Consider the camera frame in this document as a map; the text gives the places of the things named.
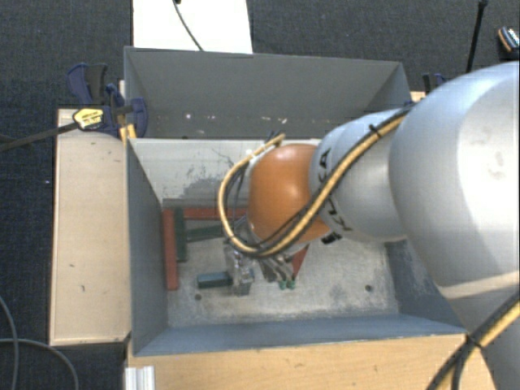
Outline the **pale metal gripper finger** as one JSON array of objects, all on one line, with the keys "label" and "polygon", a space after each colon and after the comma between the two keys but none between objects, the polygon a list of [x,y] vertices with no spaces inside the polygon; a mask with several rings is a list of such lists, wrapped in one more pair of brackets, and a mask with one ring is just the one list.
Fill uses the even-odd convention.
[{"label": "pale metal gripper finger", "polygon": [[250,294],[251,287],[255,280],[253,264],[249,260],[238,260],[234,269],[234,293],[238,297],[245,297]]},{"label": "pale metal gripper finger", "polygon": [[241,280],[241,254],[233,249],[230,245],[225,245],[223,253],[226,262],[227,273],[232,280],[233,286],[238,286]]}]

